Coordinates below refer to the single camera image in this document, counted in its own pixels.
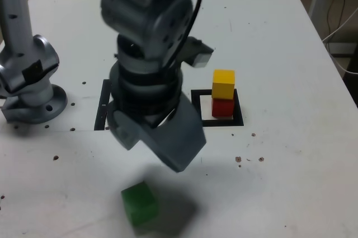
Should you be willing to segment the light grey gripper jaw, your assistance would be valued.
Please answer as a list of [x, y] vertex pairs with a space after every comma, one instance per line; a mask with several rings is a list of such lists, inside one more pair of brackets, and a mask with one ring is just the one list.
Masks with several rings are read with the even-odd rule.
[[140, 139], [174, 172], [182, 172], [206, 144], [202, 121], [185, 94], [171, 120], [152, 129], [142, 126]]

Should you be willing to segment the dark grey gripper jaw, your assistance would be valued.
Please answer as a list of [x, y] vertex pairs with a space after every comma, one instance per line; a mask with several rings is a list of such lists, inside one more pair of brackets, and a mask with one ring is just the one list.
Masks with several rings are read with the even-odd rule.
[[137, 123], [118, 110], [114, 100], [108, 104], [107, 123], [115, 139], [126, 150], [131, 150], [140, 141]]

